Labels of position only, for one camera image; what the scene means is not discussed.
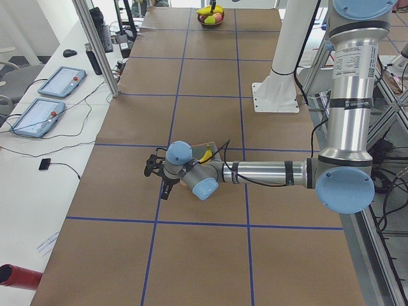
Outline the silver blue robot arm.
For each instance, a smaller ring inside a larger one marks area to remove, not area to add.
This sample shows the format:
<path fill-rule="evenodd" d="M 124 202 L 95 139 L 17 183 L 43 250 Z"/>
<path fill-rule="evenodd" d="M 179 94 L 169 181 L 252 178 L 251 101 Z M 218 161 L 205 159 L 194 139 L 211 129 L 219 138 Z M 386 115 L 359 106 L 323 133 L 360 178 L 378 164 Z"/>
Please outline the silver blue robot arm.
<path fill-rule="evenodd" d="M 390 29 L 393 1 L 330 1 L 328 38 L 335 50 L 326 146 L 304 161 L 234 161 L 211 157 L 199 161 L 191 146 L 173 142 L 159 160 L 162 199 L 186 184 L 205 200 L 221 182 L 265 187 L 302 185 L 314 189 L 321 203 L 340 214 L 366 209 L 374 199 L 368 125 L 378 44 Z"/>

